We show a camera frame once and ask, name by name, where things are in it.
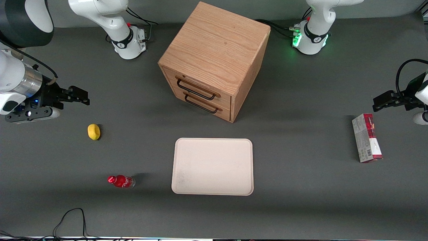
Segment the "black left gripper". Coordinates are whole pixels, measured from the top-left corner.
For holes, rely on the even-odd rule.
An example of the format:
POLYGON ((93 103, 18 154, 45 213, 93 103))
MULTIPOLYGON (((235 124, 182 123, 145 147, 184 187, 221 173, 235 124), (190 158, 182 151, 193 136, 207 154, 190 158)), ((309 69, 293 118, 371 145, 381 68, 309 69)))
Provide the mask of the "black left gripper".
MULTIPOLYGON (((405 110, 411 111, 415 108, 425 109, 425 104, 415 97, 416 92, 422 86, 426 74, 422 73, 411 80, 406 89, 401 92, 405 99, 405 110)), ((383 94, 373 98, 373 111, 378 112, 388 107, 398 107, 402 105, 402 98, 399 93, 393 90, 384 92, 383 94)))

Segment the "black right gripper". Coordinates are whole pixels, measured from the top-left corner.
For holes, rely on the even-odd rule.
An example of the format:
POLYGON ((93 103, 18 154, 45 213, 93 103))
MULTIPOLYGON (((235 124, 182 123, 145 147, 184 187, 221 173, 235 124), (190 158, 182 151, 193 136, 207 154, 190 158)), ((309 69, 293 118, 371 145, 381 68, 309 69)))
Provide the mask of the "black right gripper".
POLYGON ((76 86, 70 86, 66 90, 57 83, 52 85, 43 84, 34 96, 34 105, 37 107, 63 109, 63 102, 80 102, 84 105, 90 105, 88 92, 76 86))

